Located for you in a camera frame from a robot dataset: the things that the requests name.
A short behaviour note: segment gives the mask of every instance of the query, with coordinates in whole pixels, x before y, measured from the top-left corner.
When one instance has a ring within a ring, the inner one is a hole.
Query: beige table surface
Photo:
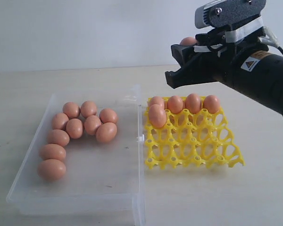
[[[187,171],[145,170],[148,226],[283,226],[283,119],[220,83],[176,90],[164,72],[177,66],[0,74],[0,226],[49,225],[25,218],[6,195],[53,92],[64,88],[127,87],[140,84],[144,97],[202,96],[221,99],[245,166]],[[78,218],[75,225],[114,225]],[[66,225],[58,218],[52,225]]]

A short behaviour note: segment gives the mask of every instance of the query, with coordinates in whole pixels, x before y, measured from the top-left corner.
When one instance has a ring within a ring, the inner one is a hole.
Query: plastic egg tray
[[[215,114],[202,108],[197,114],[183,109],[173,114],[166,109],[167,122],[160,129],[154,128],[148,118],[146,109],[145,145],[148,148],[145,164],[152,169],[158,165],[164,169],[166,165],[176,168],[178,165],[188,167],[191,164],[210,168],[213,164],[244,165],[240,149],[234,143],[234,134],[228,129],[228,121],[222,107]]]

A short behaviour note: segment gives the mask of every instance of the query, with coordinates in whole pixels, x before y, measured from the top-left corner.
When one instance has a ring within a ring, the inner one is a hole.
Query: black cable
[[[281,46],[278,47],[278,50],[279,50],[279,51],[282,53],[282,55],[283,55],[283,49],[282,49]]]

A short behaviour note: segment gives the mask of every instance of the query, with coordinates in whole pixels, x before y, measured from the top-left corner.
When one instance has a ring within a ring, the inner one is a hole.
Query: laser warning sticker
[[[244,61],[244,63],[241,66],[241,69],[251,72],[259,62],[260,62],[259,59],[250,56]]]

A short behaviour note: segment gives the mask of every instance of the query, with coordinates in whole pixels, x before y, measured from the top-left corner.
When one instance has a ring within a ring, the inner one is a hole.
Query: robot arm
[[[269,53],[275,47],[283,55],[274,34],[263,25],[266,0],[215,0],[196,10],[197,44],[172,45],[180,65],[165,72],[172,88],[221,82],[283,115],[283,56]]]

